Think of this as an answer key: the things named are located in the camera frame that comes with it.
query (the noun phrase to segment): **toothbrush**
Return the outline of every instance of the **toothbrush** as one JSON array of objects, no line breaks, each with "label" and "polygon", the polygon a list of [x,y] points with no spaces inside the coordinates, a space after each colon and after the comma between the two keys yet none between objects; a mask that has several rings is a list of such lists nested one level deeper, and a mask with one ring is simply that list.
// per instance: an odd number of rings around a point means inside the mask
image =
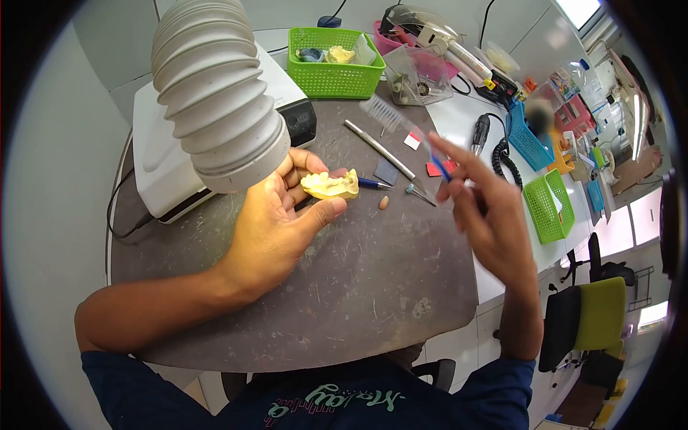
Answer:
[{"label": "toothbrush", "polygon": [[363,109],[368,116],[383,125],[386,130],[394,131],[396,130],[397,126],[401,126],[403,129],[406,129],[406,131],[413,132],[413,134],[420,139],[421,143],[423,143],[423,146],[428,151],[428,154],[430,155],[430,162],[432,162],[432,164],[434,164],[440,170],[445,181],[451,181],[452,177],[449,175],[449,172],[444,165],[440,162],[440,159],[437,158],[433,152],[425,133],[423,133],[415,124],[413,124],[410,119],[406,118],[403,114],[401,114],[401,112],[396,110],[392,105],[385,102],[376,94],[373,94],[370,99],[362,101],[361,109]]}]

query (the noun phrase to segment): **red wax sheet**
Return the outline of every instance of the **red wax sheet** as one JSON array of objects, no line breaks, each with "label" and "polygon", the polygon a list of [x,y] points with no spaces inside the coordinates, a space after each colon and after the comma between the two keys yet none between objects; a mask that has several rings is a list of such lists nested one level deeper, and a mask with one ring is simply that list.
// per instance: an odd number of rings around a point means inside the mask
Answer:
[{"label": "red wax sheet", "polygon": [[[454,169],[458,167],[458,164],[456,164],[456,161],[454,160],[447,160],[442,163],[444,165],[444,168],[449,172],[453,172]],[[427,169],[428,169],[428,175],[429,176],[441,176],[442,173],[440,170],[433,164],[433,163],[427,163],[426,164]]]}]

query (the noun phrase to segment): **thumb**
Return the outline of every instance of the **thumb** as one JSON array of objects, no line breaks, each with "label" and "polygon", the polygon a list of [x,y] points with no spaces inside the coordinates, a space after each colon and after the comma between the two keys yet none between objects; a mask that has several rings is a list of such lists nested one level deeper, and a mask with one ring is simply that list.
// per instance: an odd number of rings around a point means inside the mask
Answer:
[{"label": "thumb", "polygon": [[337,197],[321,200],[311,206],[302,216],[293,221],[297,228],[312,239],[318,232],[346,209],[346,200]]},{"label": "thumb", "polygon": [[454,197],[454,215],[463,225],[473,247],[487,246],[492,241],[490,226],[480,215],[475,198],[463,185]]}]

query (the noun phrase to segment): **white ribbed hose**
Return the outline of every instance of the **white ribbed hose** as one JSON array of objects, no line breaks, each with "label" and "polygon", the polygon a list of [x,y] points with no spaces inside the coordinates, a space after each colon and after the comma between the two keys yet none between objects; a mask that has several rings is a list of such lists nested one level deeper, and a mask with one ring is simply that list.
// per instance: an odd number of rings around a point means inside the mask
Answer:
[{"label": "white ribbed hose", "polygon": [[173,136],[212,191],[232,193],[274,171],[289,151],[286,123],[258,79],[257,48],[237,0],[179,0],[160,19],[151,55]]}]

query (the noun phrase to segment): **floor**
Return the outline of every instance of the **floor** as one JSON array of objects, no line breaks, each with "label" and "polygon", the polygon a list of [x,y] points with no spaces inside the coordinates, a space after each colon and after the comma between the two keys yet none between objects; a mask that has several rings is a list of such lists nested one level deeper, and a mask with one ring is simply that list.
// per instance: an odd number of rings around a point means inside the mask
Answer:
[{"label": "floor", "polygon": [[[543,315],[545,314],[547,296],[553,294],[548,290],[549,284],[553,283],[557,287],[564,285],[559,283],[559,278],[566,273],[566,270],[565,268],[560,268],[557,263],[555,267],[545,269],[539,274],[538,285]],[[585,270],[579,269],[577,274],[582,275],[583,272]],[[492,333],[499,328],[503,307],[504,296],[496,297],[479,305],[473,320],[468,325],[429,339],[425,343],[420,357],[413,364],[423,364],[440,358],[452,358],[456,361],[456,371],[449,392],[457,392],[466,382],[471,372],[499,358],[499,341],[492,337]],[[556,411],[576,382],[576,379],[578,379],[579,373],[580,369],[563,369],[555,374],[544,374],[537,371],[536,365],[535,375],[531,384],[533,399],[528,408],[531,429],[537,427],[548,413]],[[426,376],[421,377],[421,379],[428,382],[427,378]],[[227,403],[222,391],[219,373],[205,372],[199,377],[198,381],[202,388],[202,395],[200,398],[197,398],[198,392],[195,386],[196,381],[194,381],[192,387],[188,388],[189,391],[194,393],[192,397],[198,401],[202,399],[207,402],[206,408],[211,413],[217,414]]]}]

